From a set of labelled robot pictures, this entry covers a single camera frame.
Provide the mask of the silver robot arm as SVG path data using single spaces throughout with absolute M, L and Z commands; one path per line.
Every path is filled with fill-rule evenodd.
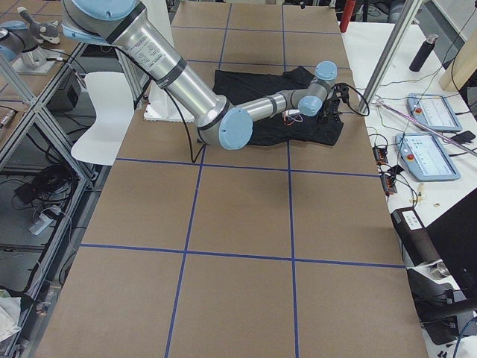
M 283 90 L 239 106 L 215 94 L 149 21 L 141 1 L 63 1 L 63 33 L 84 43 L 121 49 L 171 93 L 194 117 L 200 140 L 238 150 L 248 144 L 253 124 L 286 110 L 315 116 L 331 96 L 338 69 L 332 61 L 316 65 L 305 89 Z
M 24 22 L 11 20 L 1 23 L 1 55 L 5 60 L 11 62 L 21 53 L 37 47 L 37 41 Z

